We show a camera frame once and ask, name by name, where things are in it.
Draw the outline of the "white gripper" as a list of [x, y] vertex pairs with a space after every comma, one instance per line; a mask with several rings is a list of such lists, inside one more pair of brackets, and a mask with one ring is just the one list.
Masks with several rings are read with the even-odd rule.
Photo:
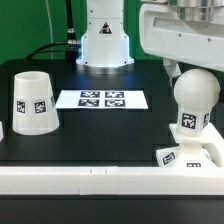
[[139, 34], [145, 53], [164, 58], [170, 85], [179, 62], [224, 72], [224, 1], [144, 1]]

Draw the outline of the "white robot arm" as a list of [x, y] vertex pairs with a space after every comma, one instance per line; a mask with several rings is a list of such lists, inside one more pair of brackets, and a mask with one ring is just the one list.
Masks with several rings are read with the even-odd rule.
[[[224, 0], [140, 0], [143, 51], [163, 59], [170, 78], [180, 63], [224, 72]], [[123, 28], [124, 0], [86, 0], [80, 70], [115, 74], [134, 63]]]

